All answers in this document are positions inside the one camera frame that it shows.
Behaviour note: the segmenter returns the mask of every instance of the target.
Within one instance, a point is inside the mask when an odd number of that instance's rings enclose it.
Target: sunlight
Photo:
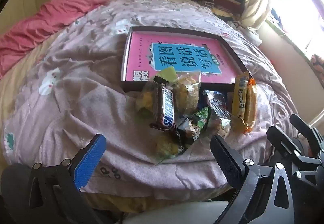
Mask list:
[[[287,36],[307,55],[324,56],[322,18],[312,0],[278,0],[273,8]]]

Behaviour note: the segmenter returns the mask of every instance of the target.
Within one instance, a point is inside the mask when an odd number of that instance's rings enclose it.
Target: snack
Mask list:
[[[209,126],[216,128],[216,134],[225,138],[231,130],[231,121],[233,120],[233,116],[226,109],[213,103],[209,99],[207,99],[207,103],[213,110]]]
[[[219,91],[204,90],[203,94],[206,95],[207,99],[211,104],[219,106],[226,110],[226,101],[224,93]]]
[[[180,76],[170,84],[174,92],[176,109],[180,116],[192,114],[197,109],[200,89],[200,72]]]
[[[173,93],[166,87],[167,81],[155,76],[153,91],[153,115],[155,123],[150,126],[162,131],[174,128],[174,102]]]
[[[174,82],[177,80],[177,73],[174,67],[167,67],[161,70],[157,76],[163,78],[167,82]],[[148,81],[144,85],[144,88],[136,99],[136,110],[140,111],[142,114],[147,113],[150,115],[153,112],[153,91],[155,84],[153,81]]]
[[[246,132],[251,132],[257,115],[257,85],[254,79],[250,79],[247,85],[246,107],[244,114],[244,122]]]
[[[247,71],[235,78],[232,114],[240,119],[244,118],[246,90],[249,76],[249,72]]]
[[[170,131],[169,133],[162,133],[157,138],[156,153],[162,161],[183,154],[186,150],[179,142],[180,137],[175,139],[175,136],[175,131]]]
[[[184,146],[188,148],[188,146],[193,144],[199,138],[201,132],[206,129],[210,113],[210,108],[205,107],[196,112],[190,118],[184,119],[184,121],[182,121],[182,123],[177,127],[177,130],[180,133],[180,139]]]

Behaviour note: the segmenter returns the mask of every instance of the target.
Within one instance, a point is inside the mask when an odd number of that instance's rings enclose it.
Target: pink pillow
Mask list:
[[[29,51],[108,0],[51,0],[0,38],[0,79]]]

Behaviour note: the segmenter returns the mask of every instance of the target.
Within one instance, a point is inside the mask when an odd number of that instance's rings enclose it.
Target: plastic bag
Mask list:
[[[168,82],[175,82],[177,80],[177,73],[174,67],[167,67],[161,70],[157,76],[165,79]],[[145,110],[153,112],[153,80],[147,81],[142,89],[141,94],[136,99],[136,110],[145,113]]]
[[[210,116],[210,126],[216,129],[216,134],[226,138],[231,131],[231,121],[233,116],[223,108],[211,103],[213,112]]]
[[[176,131],[164,133],[157,139],[156,153],[163,161],[183,154],[207,128],[211,109],[205,107],[184,118]]]
[[[200,72],[189,72],[169,85],[179,116],[193,114],[197,110],[200,90]]]

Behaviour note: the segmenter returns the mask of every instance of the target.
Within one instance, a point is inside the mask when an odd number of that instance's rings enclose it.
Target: wrinkled fabric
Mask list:
[[[28,52],[108,0],[50,0],[0,37],[0,79]]]
[[[289,123],[296,108],[269,60],[209,9],[191,2],[116,0],[67,27],[28,74],[14,115],[4,124],[2,146],[10,163],[56,165],[101,133],[106,152],[83,192],[204,200],[224,188],[226,179],[209,147],[211,131],[183,155],[155,165],[160,132],[135,112],[138,93],[121,88],[124,46],[133,25],[210,32],[235,50],[258,86],[253,131],[226,138],[245,159],[262,163],[269,157],[269,126],[297,134]]]

